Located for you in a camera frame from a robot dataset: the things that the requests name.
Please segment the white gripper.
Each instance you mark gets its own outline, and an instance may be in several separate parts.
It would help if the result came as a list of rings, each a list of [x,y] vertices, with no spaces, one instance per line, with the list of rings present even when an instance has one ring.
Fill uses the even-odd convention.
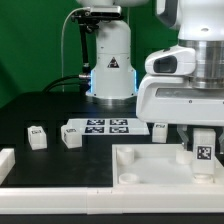
[[[218,152],[224,154],[224,90],[195,89],[187,78],[146,75],[139,86],[136,116],[148,123],[181,124],[177,132],[188,147],[186,125],[218,128]]]

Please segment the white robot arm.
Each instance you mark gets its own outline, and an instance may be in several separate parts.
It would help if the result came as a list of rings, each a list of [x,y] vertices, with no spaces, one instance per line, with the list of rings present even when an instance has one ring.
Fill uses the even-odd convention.
[[[147,123],[220,126],[224,153],[224,0],[156,0],[156,16],[177,29],[178,44],[150,54],[140,83],[130,63],[131,33],[121,9],[149,0],[77,0],[86,31],[96,30],[97,62],[87,96],[111,103],[137,99]]]

